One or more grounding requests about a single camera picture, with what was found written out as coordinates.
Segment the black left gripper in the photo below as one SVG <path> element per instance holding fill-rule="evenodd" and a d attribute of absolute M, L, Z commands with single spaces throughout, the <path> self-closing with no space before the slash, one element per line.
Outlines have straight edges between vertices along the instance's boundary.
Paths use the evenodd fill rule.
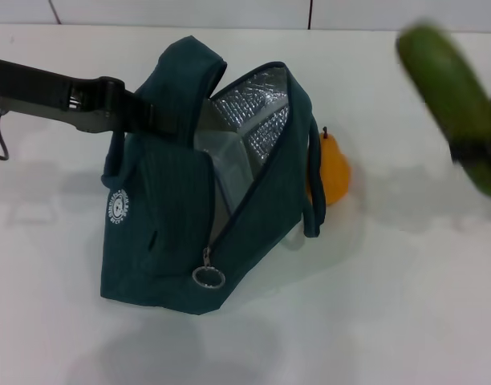
<path fill-rule="evenodd" d="M 70 124 L 81 132 L 178 135 L 180 119 L 113 78 L 78 79 L 0 59 L 0 110 Z"/>

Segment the green cucumber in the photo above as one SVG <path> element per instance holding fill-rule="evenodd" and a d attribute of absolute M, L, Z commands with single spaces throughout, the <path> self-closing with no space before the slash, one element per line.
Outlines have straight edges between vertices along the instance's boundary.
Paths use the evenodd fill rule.
<path fill-rule="evenodd" d="M 428 20 L 399 32 L 396 53 L 405 74 L 449 145 L 491 140 L 491 97 L 449 33 Z M 491 198 L 491 164 L 460 164 L 474 187 Z"/>

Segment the dark teal insulated lunch bag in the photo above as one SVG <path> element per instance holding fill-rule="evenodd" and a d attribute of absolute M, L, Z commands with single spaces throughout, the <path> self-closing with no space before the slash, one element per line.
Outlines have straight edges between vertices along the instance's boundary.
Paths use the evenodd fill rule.
<path fill-rule="evenodd" d="M 326 216 L 319 129 L 308 94 L 282 62 L 261 65 L 224 88 L 225 60 L 192 36 L 171 44 L 136 91 L 163 128 L 128 125 L 112 135 L 100 293 L 186 314 L 218 310 L 297 224 L 317 237 Z M 196 132 L 250 127 L 258 162 L 237 208 L 217 215 L 217 173 Z"/>

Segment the orange yellow pear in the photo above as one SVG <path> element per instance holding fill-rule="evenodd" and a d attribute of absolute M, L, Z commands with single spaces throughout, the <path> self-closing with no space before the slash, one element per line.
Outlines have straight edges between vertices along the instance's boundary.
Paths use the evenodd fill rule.
<path fill-rule="evenodd" d="M 351 166 L 336 138 L 324 128 L 311 128 L 310 134 L 319 137 L 319 176 L 323 183 L 326 206 L 331 206 L 348 194 L 351 182 Z"/>

